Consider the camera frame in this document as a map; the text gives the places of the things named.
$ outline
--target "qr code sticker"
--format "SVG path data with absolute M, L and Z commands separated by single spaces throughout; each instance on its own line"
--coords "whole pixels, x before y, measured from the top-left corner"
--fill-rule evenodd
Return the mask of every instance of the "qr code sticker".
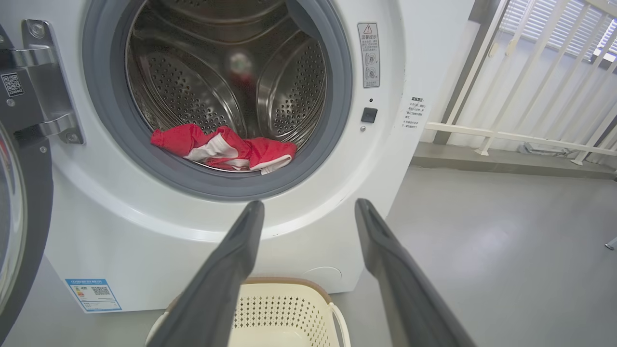
M 22 83 L 19 82 L 17 73 L 7 73 L 0 77 L 10 98 L 23 94 Z
M 92 290 L 94 295 L 109 295 L 109 289 L 106 286 L 94 286 Z

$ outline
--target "door glass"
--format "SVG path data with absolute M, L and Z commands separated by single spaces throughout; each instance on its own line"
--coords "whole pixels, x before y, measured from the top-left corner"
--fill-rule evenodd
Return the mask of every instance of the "door glass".
M 16 158 L 0 124 L 0 312 L 15 283 L 26 234 L 22 174 Z
M 241 138 L 302 148 L 325 113 L 326 61 L 318 38 L 300 29 L 283 0 L 225 3 L 145 3 L 126 50 L 143 120 L 152 131 L 194 124 L 211 134 L 224 126 Z

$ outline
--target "stainless steel drum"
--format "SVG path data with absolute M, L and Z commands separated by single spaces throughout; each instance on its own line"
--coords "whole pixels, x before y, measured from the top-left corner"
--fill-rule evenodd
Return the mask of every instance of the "stainless steel drum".
M 127 77 L 143 119 L 166 130 L 192 123 L 301 148 L 325 103 L 319 42 L 282 0 L 155 0 L 131 32 Z
M 323 111 L 326 67 L 319 42 L 298 32 L 275 52 L 257 88 L 264 136 L 301 146 Z

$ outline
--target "gray floor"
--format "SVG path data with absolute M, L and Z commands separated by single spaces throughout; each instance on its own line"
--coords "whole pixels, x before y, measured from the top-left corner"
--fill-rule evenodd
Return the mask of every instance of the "gray floor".
M 617 345 L 617 183 L 411 169 L 387 221 L 478 346 Z M 390 345 L 373 277 L 333 298 Z M 4 346 L 141 346 L 159 314 L 85 315 L 45 260 Z

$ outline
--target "warning label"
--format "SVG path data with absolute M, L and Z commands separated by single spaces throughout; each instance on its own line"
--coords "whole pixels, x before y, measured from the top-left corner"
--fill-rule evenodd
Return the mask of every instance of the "warning label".
M 377 23 L 358 23 L 364 70 L 364 88 L 379 87 L 379 33 Z
M 407 107 L 405 118 L 401 126 L 409 130 L 418 129 L 425 111 L 426 103 L 424 102 L 424 98 L 419 98 L 418 96 L 412 97 L 412 101 Z

